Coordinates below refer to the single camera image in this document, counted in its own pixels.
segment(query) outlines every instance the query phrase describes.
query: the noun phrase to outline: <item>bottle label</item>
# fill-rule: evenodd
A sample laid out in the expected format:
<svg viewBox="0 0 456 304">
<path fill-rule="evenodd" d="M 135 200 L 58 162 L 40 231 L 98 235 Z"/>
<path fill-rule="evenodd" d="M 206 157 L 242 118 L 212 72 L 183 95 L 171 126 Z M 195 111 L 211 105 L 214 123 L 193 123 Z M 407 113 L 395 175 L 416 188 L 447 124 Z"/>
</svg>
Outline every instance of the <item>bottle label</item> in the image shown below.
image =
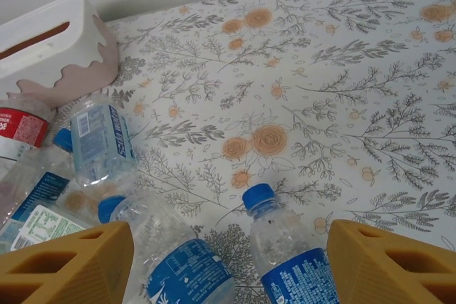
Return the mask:
<svg viewBox="0 0 456 304">
<path fill-rule="evenodd" d="M 147 294 L 153 304 L 200 304 L 231 277 L 209 245 L 193 239 L 158 264 L 147 281 Z"/>
<path fill-rule="evenodd" d="M 14 239 L 11 250 L 16 251 L 83 230 L 84 227 L 44 206 L 38 205 L 30 213 L 20 233 Z"/>
<path fill-rule="evenodd" d="M 55 202 L 69 182 L 69 179 L 46 172 L 0 230 L 0 241 L 12 243 L 29 217 L 26 213 L 33 203 L 38 200 Z"/>
<path fill-rule="evenodd" d="M 111 105 L 99 104 L 72 117 L 71 137 L 76 169 L 107 153 L 134 162 L 127 122 Z"/>
<path fill-rule="evenodd" d="M 40 147 L 49 123 L 23 110 L 0 108 L 0 157 L 17 160 L 25 151 Z"/>
<path fill-rule="evenodd" d="M 312 249 L 277 266 L 266 273 L 261 282 L 272 303 L 339 303 L 322 248 Z"/>
<path fill-rule="evenodd" d="M 9 252 L 9 245 L 6 242 L 0 242 L 0 255 Z"/>
</svg>

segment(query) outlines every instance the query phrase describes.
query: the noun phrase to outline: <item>bottle neck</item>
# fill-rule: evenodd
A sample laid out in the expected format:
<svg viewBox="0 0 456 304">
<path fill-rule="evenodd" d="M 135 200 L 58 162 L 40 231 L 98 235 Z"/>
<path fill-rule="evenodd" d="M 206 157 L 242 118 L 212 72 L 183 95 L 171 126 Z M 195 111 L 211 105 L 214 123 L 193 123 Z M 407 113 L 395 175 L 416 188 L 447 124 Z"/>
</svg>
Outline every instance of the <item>bottle neck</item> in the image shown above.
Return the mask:
<svg viewBox="0 0 456 304">
<path fill-rule="evenodd" d="M 256 206 L 250 209 L 249 215 L 252 216 L 254 220 L 256 220 L 260 216 L 263 216 L 265 213 L 279 208 L 279 202 L 275 198 L 267 199 L 266 201 L 258 203 Z"/>
</svg>

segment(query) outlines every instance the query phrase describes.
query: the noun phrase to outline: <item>plastic water bottle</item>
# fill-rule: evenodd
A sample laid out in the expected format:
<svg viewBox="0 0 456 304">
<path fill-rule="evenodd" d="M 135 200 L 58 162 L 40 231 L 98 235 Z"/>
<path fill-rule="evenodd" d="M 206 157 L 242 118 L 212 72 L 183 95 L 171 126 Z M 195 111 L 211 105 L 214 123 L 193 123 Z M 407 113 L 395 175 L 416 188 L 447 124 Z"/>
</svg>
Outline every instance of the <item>plastic water bottle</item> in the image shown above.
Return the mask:
<svg viewBox="0 0 456 304">
<path fill-rule="evenodd" d="M 0 181 L 0 241 L 11 243 L 27 220 L 24 213 L 29 207 L 38 200 L 55 202 L 72 178 L 67 129 L 57 133 L 53 145 L 24 152 Z"/>
<path fill-rule="evenodd" d="M 227 267 L 156 193 L 105 199 L 98 215 L 101 223 L 127 221 L 133 233 L 135 257 L 124 300 L 146 284 L 153 304 L 233 303 L 234 279 Z"/>
<path fill-rule="evenodd" d="M 136 180 L 127 122 L 108 97 L 92 95 L 72 110 L 71 139 L 76 181 L 100 201 L 128 194 Z"/>
<path fill-rule="evenodd" d="M 0 101 L 0 179 L 25 151 L 41 146 L 49 119 L 51 109 L 29 96 Z"/>
<path fill-rule="evenodd" d="M 280 207 L 268 184 L 242 196 L 254 223 L 252 258 L 272 303 L 338 304 L 336 286 L 322 248 L 310 248 L 310 234 L 294 212 Z"/>
</svg>

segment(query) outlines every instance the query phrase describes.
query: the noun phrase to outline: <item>red bottle label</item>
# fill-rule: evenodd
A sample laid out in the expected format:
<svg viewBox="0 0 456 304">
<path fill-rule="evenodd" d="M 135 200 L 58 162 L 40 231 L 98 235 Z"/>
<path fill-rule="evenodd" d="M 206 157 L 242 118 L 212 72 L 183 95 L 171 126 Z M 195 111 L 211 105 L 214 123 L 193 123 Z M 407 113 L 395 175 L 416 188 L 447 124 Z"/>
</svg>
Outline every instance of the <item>red bottle label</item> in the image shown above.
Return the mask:
<svg viewBox="0 0 456 304">
<path fill-rule="evenodd" d="M 31 113 L 13 108 L 0 108 L 0 137 L 40 147 L 48 126 L 47 121 Z"/>
</svg>

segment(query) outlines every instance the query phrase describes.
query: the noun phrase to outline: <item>orange flower print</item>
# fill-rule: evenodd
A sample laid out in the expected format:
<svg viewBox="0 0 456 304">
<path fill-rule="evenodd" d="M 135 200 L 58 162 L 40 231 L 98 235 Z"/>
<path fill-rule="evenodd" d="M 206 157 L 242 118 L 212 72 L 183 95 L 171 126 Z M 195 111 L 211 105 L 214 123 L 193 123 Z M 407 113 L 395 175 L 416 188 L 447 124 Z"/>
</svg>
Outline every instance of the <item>orange flower print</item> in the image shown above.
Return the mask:
<svg viewBox="0 0 456 304">
<path fill-rule="evenodd" d="M 327 232 L 328 222 L 323 217 L 318 217 L 315 219 L 313 224 L 315 226 L 316 233 L 323 235 Z"/>
<path fill-rule="evenodd" d="M 292 72 L 294 73 L 293 76 L 299 75 L 299 76 L 303 76 L 305 78 L 307 77 L 306 75 L 304 75 L 304 67 L 299 67 L 296 70 L 292 70 Z"/>
<path fill-rule="evenodd" d="M 417 41 L 420 41 L 423 39 L 423 32 L 419 32 L 418 30 L 414 30 L 411 32 L 411 35 L 413 39 L 416 39 Z"/>
<path fill-rule="evenodd" d="M 370 186 L 373 186 L 375 184 L 375 176 L 378 175 L 380 170 L 378 170 L 377 172 L 374 173 L 374 171 L 372 170 L 371 167 L 364 167 L 362 172 L 363 172 L 363 179 L 365 181 L 370 182 Z"/>
<path fill-rule="evenodd" d="M 451 87 L 454 87 L 452 83 L 449 83 L 447 81 L 440 81 L 439 84 L 437 85 L 437 89 L 441 90 L 442 93 L 444 93 L 446 90 L 449 90 Z"/>
<path fill-rule="evenodd" d="M 172 106 L 168 109 L 168 115 L 172 117 L 173 120 L 176 119 L 176 117 L 182 117 L 180 113 L 184 112 L 184 110 L 181 110 L 178 108 L 177 103 L 175 101 L 172 102 Z"/>
<path fill-rule="evenodd" d="M 434 38 L 442 43 L 447 43 L 454 38 L 455 33 L 451 30 L 442 30 L 434 33 Z"/>
<path fill-rule="evenodd" d="M 237 50 L 242 48 L 242 44 L 244 44 L 244 40 L 242 38 L 236 38 L 233 41 L 229 42 L 228 48 L 230 50 Z"/>
<path fill-rule="evenodd" d="M 282 97 L 282 94 L 284 93 L 284 90 L 279 87 L 272 87 L 271 94 L 276 97 L 276 99 L 279 99 Z"/>
<path fill-rule="evenodd" d="M 363 116 L 363 114 L 366 112 L 366 110 L 358 111 L 357 109 L 353 109 L 353 112 L 350 113 L 350 119 L 357 120 L 359 118 L 365 120 L 366 118 Z"/>
<path fill-rule="evenodd" d="M 87 196 L 81 190 L 78 190 L 68 195 L 65 199 L 64 206 L 72 212 L 78 212 L 82 209 L 86 199 Z"/>
<path fill-rule="evenodd" d="M 336 29 L 339 27 L 339 25 L 334 26 L 333 24 L 327 25 L 326 26 L 326 32 L 329 33 L 331 36 L 334 36 L 336 33 Z"/>
<path fill-rule="evenodd" d="M 151 84 L 151 83 L 152 83 L 152 79 L 147 78 L 146 81 L 138 83 L 138 85 L 140 86 L 140 88 L 147 88 L 149 86 L 149 84 Z"/>
<path fill-rule="evenodd" d="M 233 174 L 231 184 L 236 189 L 241 189 L 245 186 L 249 187 L 250 177 L 252 176 L 247 172 L 247 170 L 238 171 L 235 174 Z"/>
<path fill-rule="evenodd" d="M 347 156 L 348 156 L 348 159 L 347 159 L 347 164 L 348 165 L 350 165 L 350 166 L 358 165 L 359 158 L 352 157 L 349 154 L 347 154 Z"/>
<path fill-rule="evenodd" d="M 290 89 L 290 87 L 284 87 L 281 85 L 282 83 L 282 78 L 276 80 L 272 84 L 272 90 L 271 94 L 276 98 L 276 100 L 283 98 L 284 100 L 288 100 L 288 98 L 285 96 L 286 90 Z"/>
<path fill-rule="evenodd" d="M 272 156 L 285 148 L 286 134 L 278 125 L 261 126 L 254 132 L 252 144 L 259 154 Z"/>
<path fill-rule="evenodd" d="M 268 9 L 256 9 L 250 11 L 245 16 L 246 25 L 251 28 L 261 28 L 269 24 L 272 19 L 272 13 Z"/>
<path fill-rule="evenodd" d="M 144 117 L 144 109 L 149 107 L 147 103 L 144 103 L 145 96 L 143 96 L 139 101 L 136 102 L 135 108 L 133 108 L 133 113 L 135 115 L 141 115 Z"/>
<path fill-rule="evenodd" d="M 223 144 L 223 154 L 230 159 L 239 159 L 252 149 L 252 145 L 243 138 L 229 138 Z"/>
<path fill-rule="evenodd" d="M 275 68 L 280 63 L 280 58 L 271 58 L 267 63 L 263 63 L 267 68 Z"/>
<path fill-rule="evenodd" d="M 182 6 L 181 8 L 179 8 L 180 14 L 188 14 L 189 12 L 190 12 L 190 9 L 186 6 Z"/>
<path fill-rule="evenodd" d="M 239 19 L 231 19 L 223 23 L 222 31 L 225 33 L 235 33 L 238 32 L 243 26 L 243 21 Z"/>
<path fill-rule="evenodd" d="M 454 12 L 455 9 L 453 6 L 434 4 L 423 7 L 420 10 L 420 16 L 425 21 L 442 23 L 443 21 L 447 21 Z"/>
</svg>

